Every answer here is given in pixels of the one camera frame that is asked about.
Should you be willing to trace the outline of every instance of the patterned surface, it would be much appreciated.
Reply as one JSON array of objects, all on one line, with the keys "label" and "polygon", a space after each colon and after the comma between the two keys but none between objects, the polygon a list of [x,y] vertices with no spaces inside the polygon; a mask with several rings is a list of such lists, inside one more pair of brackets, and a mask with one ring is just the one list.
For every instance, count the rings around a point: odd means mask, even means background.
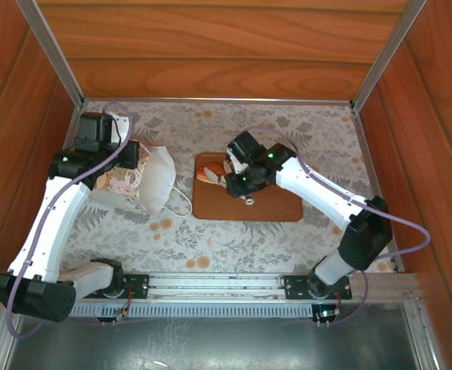
[{"label": "patterned surface", "polygon": [[[92,102],[89,111],[103,103]],[[370,197],[348,107],[211,103],[127,103],[136,123],[133,137],[165,145],[173,157],[176,186],[192,196],[194,157],[222,151],[242,129],[265,125],[287,133],[307,163],[337,184]],[[255,132],[267,147],[275,135]],[[172,192],[168,206],[186,203]],[[92,257],[115,258],[125,270],[156,272],[304,272],[339,245],[342,236],[325,215],[304,203],[297,223],[204,221],[157,216],[102,207],[88,202],[81,210],[62,259],[64,268]],[[389,261],[371,271],[391,271]]]}]

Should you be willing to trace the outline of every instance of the wooden wall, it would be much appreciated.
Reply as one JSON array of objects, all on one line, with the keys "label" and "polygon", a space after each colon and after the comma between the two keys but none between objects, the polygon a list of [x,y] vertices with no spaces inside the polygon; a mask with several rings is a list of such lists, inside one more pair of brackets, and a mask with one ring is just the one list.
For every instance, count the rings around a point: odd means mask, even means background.
[{"label": "wooden wall", "polygon": [[[432,234],[404,263],[452,368],[452,0],[428,0],[361,117],[390,210]],[[397,228],[396,240],[405,248],[421,236]]]},{"label": "wooden wall", "polygon": [[34,221],[73,104],[13,0],[0,0],[0,271]]},{"label": "wooden wall", "polygon": [[39,0],[86,96],[353,99],[407,0]]}]

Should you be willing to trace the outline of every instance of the metal floor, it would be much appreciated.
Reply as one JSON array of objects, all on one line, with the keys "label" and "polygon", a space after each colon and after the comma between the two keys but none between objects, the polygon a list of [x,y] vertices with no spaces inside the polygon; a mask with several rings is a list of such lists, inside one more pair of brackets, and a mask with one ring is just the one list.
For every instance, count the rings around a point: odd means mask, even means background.
[{"label": "metal floor", "polygon": [[[25,320],[28,330],[32,320]],[[48,323],[17,341],[9,370],[415,369],[402,306],[366,306],[317,328],[302,319],[151,319],[116,328]]]}]

